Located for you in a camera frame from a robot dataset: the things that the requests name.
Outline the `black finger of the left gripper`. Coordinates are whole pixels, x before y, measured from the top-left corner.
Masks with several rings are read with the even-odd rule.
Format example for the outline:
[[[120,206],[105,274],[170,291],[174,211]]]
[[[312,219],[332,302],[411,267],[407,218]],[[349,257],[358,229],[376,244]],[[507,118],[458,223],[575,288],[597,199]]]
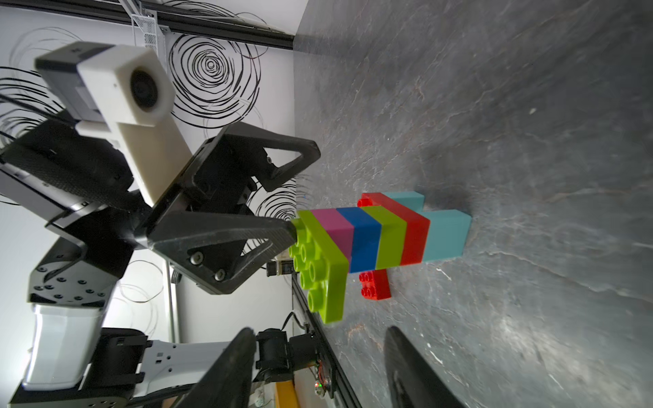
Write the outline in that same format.
[[[147,234],[147,242],[205,292],[226,295],[294,245],[297,232],[282,219],[172,212]]]
[[[314,140],[276,134],[245,122],[230,125],[224,131],[224,140],[246,174],[255,177],[268,192],[283,186],[321,158]]]

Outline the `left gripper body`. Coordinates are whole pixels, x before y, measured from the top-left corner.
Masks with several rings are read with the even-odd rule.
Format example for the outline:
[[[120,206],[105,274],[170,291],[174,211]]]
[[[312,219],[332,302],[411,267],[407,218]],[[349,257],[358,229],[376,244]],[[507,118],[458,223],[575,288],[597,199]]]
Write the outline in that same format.
[[[265,130],[227,127],[205,142],[136,228],[138,240],[247,240],[265,221],[246,202],[265,179]]]

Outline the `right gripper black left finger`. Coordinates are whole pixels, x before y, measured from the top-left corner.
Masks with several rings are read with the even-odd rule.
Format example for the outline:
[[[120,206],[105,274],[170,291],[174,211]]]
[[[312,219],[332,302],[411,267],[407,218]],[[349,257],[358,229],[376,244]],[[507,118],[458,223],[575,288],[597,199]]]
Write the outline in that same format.
[[[248,407],[255,352],[253,330],[242,329],[179,407]]]

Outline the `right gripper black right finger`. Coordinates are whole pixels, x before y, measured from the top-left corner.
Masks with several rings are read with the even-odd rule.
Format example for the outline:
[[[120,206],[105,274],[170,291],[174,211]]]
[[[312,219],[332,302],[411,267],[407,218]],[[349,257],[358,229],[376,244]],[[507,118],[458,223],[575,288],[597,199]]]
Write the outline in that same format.
[[[397,326],[385,333],[384,363],[393,407],[464,407]]]

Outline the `pink lego brick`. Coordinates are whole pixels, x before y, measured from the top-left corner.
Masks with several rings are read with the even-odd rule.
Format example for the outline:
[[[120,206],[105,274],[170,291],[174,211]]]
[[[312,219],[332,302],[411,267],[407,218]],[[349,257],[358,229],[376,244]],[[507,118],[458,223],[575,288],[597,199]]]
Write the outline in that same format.
[[[354,226],[335,208],[311,211],[338,249],[351,261]]]

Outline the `blue lego brick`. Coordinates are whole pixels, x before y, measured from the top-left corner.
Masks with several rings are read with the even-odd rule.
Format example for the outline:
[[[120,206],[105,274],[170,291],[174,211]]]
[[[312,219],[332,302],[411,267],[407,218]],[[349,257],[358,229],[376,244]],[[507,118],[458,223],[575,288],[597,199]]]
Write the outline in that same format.
[[[375,270],[382,225],[361,207],[338,208],[337,211],[354,227],[350,273]]]

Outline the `small red lego brick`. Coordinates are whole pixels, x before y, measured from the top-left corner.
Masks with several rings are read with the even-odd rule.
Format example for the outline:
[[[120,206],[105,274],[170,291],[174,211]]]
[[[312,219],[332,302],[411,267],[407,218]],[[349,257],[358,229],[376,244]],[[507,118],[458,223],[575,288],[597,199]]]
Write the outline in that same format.
[[[391,298],[387,270],[362,272],[359,281],[362,284],[361,294],[364,299],[380,301]]]

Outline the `long green lego brick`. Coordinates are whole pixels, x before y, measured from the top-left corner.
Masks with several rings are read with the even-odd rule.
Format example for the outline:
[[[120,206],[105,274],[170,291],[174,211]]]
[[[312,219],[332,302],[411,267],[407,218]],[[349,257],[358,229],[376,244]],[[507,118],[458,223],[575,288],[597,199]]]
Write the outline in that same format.
[[[343,319],[350,263],[310,211],[292,220],[297,241],[289,249],[300,286],[307,292],[309,311],[331,324]]]

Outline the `cyan lego brick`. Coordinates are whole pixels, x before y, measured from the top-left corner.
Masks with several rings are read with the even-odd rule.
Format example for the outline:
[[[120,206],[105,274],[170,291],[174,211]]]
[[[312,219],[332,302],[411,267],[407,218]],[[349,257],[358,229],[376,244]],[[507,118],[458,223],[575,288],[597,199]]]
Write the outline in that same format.
[[[384,195],[414,212],[423,210],[425,197],[416,191],[384,192]]]
[[[423,262],[458,258],[463,252],[472,217],[459,210],[421,212],[430,221]]]

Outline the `small green lego brick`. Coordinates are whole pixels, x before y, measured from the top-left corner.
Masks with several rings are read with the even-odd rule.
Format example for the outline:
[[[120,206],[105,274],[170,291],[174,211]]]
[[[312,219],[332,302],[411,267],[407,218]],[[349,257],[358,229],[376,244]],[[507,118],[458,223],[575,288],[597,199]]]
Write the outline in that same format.
[[[385,207],[363,207],[362,210],[382,226],[375,269],[385,270],[400,266],[407,222]]]

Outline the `long red lego brick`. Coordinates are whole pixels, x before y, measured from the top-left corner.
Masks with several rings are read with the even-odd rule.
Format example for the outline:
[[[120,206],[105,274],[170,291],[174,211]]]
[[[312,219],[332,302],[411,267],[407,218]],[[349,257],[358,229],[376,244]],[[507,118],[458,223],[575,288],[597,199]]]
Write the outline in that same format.
[[[423,262],[430,221],[418,212],[404,207],[386,197],[384,193],[363,193],[357,203],[358,207],[381,206],[407,222],[406,238],[403,248],[401,265],[417,265]]]

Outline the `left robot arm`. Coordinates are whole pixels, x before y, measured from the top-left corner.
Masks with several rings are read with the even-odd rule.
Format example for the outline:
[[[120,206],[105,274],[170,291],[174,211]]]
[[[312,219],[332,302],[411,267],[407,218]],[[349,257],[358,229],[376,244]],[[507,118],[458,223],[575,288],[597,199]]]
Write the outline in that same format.
[[[228,344],[174,344],[101,324],[132,255],[149,249],[212,294],[230,294],[290,248],[298,230],[247,206],[317,161],[307,139],[238,122],[207,140],[163,198],[128,189],[108,142],[48,120],[1,153],[1,190],[57,236],[30,277],[37,334],[13,407],[245,407],[255,382],[284,382],[316,363],[316,340],[241,330]]]

